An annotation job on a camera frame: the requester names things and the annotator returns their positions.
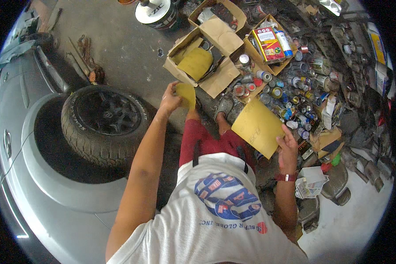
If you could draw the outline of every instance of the red watch strap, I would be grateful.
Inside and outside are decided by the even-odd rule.
[[[276,181],[295,182],[297,177],[298,175],[296,174],[296,172],[294,174],[275,174]]]

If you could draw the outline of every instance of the t-shirt logo print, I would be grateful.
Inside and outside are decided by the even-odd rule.
[[[195,194],[214,215],[224,219],[251,219],[261,210],[258,197],[242,182],[224,173],[210,174],[195,184]]]

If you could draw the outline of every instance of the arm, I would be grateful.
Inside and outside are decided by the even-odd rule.
[[[182,101],[181,97],[173,95],[177,83],[168,85],[160,108],[133,158],[125,192],[108,237],[106,261],[118,251],[140,224],[154,218],[166,125],[170,114]]]
[[[281,139],[278,137],[276,139],[281,148],[279,151],[280,173],[294,174],[296,172],[298,144],[285,125],[282,125],[282,129],[285,131],[285,138]],[[273,221],[290,241],[297,244],[296,224],[298,215],[295,200],[295,182],[277,182]]]

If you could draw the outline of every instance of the black strap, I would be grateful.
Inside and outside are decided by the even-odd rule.
[[[198,165],[198,157],[199,157],[199,145],[201,143],[201,140],[198,139],[197,142],[195,143],[194,147],[194,157],[192,159],[192,167],[195,167]]]
[[[244,172],[246,174],[248,174],[248,165],[247,165],[247,161],[245,160],[245,153],[244,153],[242,146],[237,146],[236,151],[238,152],[241,160],[243,160],[245,162]]]

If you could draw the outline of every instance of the person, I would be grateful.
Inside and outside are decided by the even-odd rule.
[[[155,214],[166,125],[181,104],[170,83],[138,147],[111,229],[106,261],[112,263],[306,263],[296,241],[298,146],[285,125],[280,178],[270,217],[258,197],[245,141],[226,122],[232,101],[216,111],[220,140],[201,124],[196,110],[185,121],[177,185]]]

